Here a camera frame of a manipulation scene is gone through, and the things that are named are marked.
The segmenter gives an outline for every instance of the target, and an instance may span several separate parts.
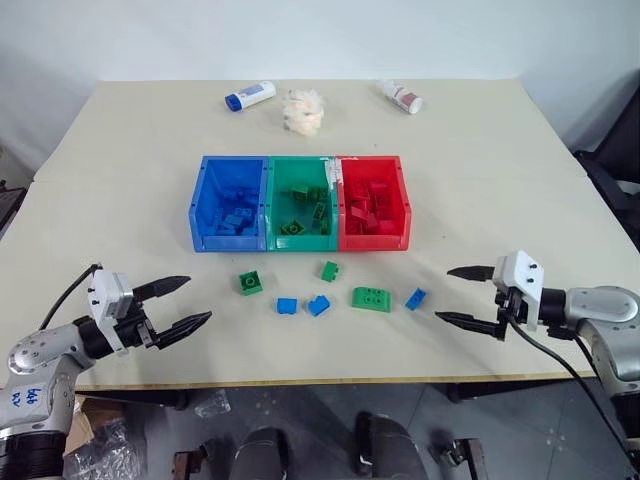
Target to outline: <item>blue bin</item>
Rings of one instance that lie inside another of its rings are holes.
[[[189,208],[196,252],[265,251],[268,157],[202,158]]]

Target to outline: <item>tabletop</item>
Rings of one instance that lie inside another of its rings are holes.
[[[397,111],[369,81],[276,82],[279,92],[313,87],[325,96],[325,122],[313,138],[282,128],[278,99],[229,112],[224,95],[248,82],[102,83],[0,242],[2,351],[101,261],[132,285],[192,277],[145,303],[158,330],[200,311],[213,317],[161,352],[138,348],[101,360],[79,388],[565,376],[514,332],[498,342],[439,320],[434,311],[485,320],[496,311],[492,285],[445,272],[524,249],[545,267],[548,287],[639,291],[640,256],[517,81],[404,83],[425,99],[417,115]],[[201,157],[244,154],[399,155],[413,210],[409,250],[195,253],[187,211]],[[320,279],[327,260],[341,267],[333,283]],[[245,297],[238,275],[251,270],[264,291]],[[351,308],[352,289],[363,285],[391,291],[392,312]],[[429,293],[411,312],[404,302],[416,287]],[[304,304],[319,294],[331,301],[320,317],[275,311],[280,296]],[[79,290],[52,325],[87,313]],[[572,343],[542,330],[536,337],[588,370]]]

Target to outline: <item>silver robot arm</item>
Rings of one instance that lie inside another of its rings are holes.
[[[491,280],[498,288],[498,322],[458,312],[436,312],[465,330],[504,340],[509,324],[547,327],[554,338],[584,338],[592,365],[611,397],[625,434],[625,447],[640,470],[640,297],[620,287],[543,287],[544,269],[523,251],[498,258],[495,267],[459,267],[448,272],[465,280]]]
[[[78,375],[111,353],[126,355],[129,347],[140,345],[162,349],[202,326],[211,312],[156,333],[142,309],[143,301],[188,280],[167,277],[131,289],[122,274],[98,269],[88,289],[93,318],[41,329],[16,343],[8,357],[9,379],[0,391],[0,480],[62,479]]]

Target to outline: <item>blue cap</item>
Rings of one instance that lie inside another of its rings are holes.
[[[242,104],[240,103],[240,99],[235,93],[232,93],[231,95],[227,95],[226,97],[224,97],[224,101],[227,102],[227,107],[229,107],[229,110],[231,110],[232,112],[237,112],[238,110],[242,110]]]

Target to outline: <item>white tube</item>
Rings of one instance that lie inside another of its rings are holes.
[[[411,115],[422,108],[424,102],[420,97],[393,80],[378,80],[376,86],[385,97]]]
[[[251,105],[262,102],[276,94],[276,87],[271,82],[260,82],[224,97],[227,107],[232,112],[244,110]]]

